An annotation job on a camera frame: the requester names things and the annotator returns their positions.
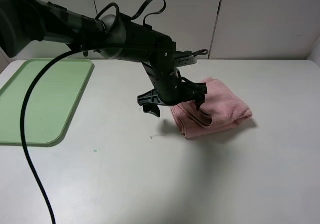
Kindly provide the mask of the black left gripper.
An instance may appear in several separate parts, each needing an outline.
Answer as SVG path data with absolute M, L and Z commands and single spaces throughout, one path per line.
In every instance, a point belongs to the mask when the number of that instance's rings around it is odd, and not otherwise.
M 208 93 L 206 83 L 195 83 L 181 76 L 173 62 L 143 62 L 142 65 L 154 86 L 152 90 L 137 97 L 137 102 L 143 107 L 144 113 L 160 118 L 158 105 L 174 106 L 194 100 L 196 109 L 200 110 L 206 101 L 205 96 Z

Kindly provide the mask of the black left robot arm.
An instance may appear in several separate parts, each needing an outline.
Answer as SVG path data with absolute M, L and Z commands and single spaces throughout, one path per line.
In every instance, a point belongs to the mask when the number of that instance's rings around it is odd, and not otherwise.
M 68 55 L 95 51 L 108 59 L 140 62 L 153 84 L 137 99 L 144 112 L 158 117 L 160 106 L 187 101 L 199 108 L 206 100 L 207 86 L 181 76 L 179 67 L 195 64 L 208 50 L 178 51 L 170 36 L 146 22 L 137 24 L 135 19 L 151 1 L 146 0 L 133 16 L 100 11 L 90 18 L 52 2 L 0 0 L 0 46 L 15 57 L 32 41 L 52 41 L 66 44 Z

